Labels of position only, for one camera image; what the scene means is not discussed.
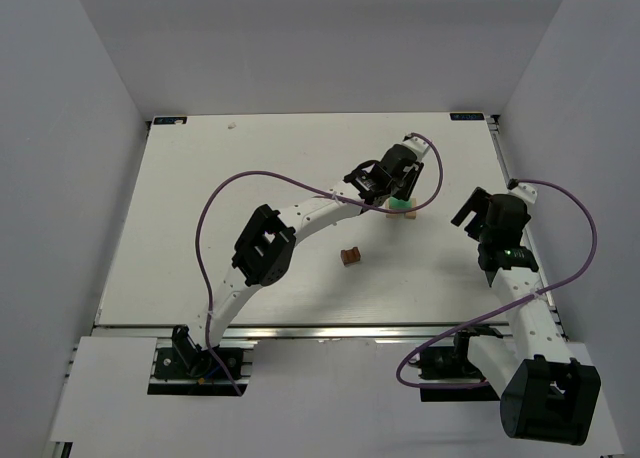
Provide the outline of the green cylinder block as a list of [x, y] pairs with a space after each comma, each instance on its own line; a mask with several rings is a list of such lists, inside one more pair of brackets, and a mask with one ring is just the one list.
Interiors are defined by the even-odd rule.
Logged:
[[395, 210], [395, 211], [400, 211], [400, 210], [407, 210], [407, 209], [411, 209], [415, 206], [414, 204], [414, 200], [412, 198], [410, 198], [409, 200], [402, 200], [399, 198], [395, 198], [395, 197], [390, 197], [389, 198], [389, 209], [390, 210]]

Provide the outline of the brown notched block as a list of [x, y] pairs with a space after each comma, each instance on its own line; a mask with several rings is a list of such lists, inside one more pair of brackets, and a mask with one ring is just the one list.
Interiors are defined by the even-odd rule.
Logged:
[[343, 249], [340, 251], [342, 264], [347, 267], [359, 263], [361, 261], [361, 253], [358, 247]]

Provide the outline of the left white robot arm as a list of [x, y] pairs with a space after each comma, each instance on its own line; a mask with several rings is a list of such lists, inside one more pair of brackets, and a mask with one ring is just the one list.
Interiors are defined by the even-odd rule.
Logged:
[[417, 137], [394, 144], [380, 160], [368, 160], [346, 174], [330, 189], [313, 191], [306, 201], [282, 210], [264, 204], [256, 208], [234, 244], [225, 277], [214, 288], [204, 267], [201, 234], [214, 198], [227, 179], [207, 200], [196, 226], [195, 253], [208, 293], [207, 308], [188, 325], [196, 350], [219, 345], [223, 334], [248, 300], [259, 290], [284, 277], [294, 249], [311, 235], [380, 208], [390, 197], [410, 197], [424, 167], [430, 146]]

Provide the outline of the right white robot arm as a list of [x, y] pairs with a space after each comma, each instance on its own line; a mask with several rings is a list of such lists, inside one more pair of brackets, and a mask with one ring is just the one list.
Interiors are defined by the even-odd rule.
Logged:
[[539, 265], [522, 242], [535, 191], [490, 194], [476, 188], [454, 216], [478, 243], [478, 264], [502, 306], [512, 343], [488, 332], [469, 338], [466, 358], [500, 399], [505, 433], [580, 446], [586, 442], [601, 379], [578, 361], [552, 318]]

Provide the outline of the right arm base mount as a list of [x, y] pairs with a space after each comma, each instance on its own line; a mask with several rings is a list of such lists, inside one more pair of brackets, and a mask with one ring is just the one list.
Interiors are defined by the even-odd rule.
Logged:
[[504, 336], [489, 325], [474, 325], [455, 333], [453, 344], [429, 347], [409, 366], [419, 370], [419, 377], [433, 389], [421, 389], [422, 403], [498, 402], [497, 393], [487, 377], [468, 359], [472, 338], [483, 337], [497, 341], [498, 351], [493, 352], [490, 363], [506, 369], [508, 383], [519, 366], [517, 354], [504, 341]]

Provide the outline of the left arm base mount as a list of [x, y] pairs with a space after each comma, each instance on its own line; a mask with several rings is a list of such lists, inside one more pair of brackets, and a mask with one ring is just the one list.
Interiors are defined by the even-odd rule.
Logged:
[[151, 396], [240, 397], [252, 374], [256, 342], [232, 340], [214, 349], [196, 344], [185, 327], [159, 339], [147, 394]]

